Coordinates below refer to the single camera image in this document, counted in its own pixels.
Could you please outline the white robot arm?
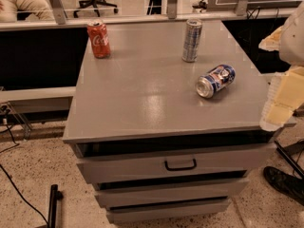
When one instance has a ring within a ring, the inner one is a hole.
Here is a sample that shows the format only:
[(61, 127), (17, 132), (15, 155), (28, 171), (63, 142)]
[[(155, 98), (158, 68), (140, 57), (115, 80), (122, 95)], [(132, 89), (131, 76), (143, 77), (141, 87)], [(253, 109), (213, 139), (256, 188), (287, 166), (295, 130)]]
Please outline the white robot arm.
[(304, 2), (258, 47), (277, 50), (279, 58), (291, 65), (287, 71), (274, 74), (261, 113), (260, 127), (276, 131), (304, 104)]

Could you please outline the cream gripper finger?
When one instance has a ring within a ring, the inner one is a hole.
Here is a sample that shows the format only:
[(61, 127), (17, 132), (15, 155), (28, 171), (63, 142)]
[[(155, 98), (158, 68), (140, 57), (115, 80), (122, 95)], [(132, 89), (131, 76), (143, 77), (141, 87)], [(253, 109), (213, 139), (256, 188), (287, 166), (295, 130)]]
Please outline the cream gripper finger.
[(260, 127), (265, 131), (277, 131), (303, 104), (304, 67), (291, 66), (286, 72), (277, 72), (270, 83)]

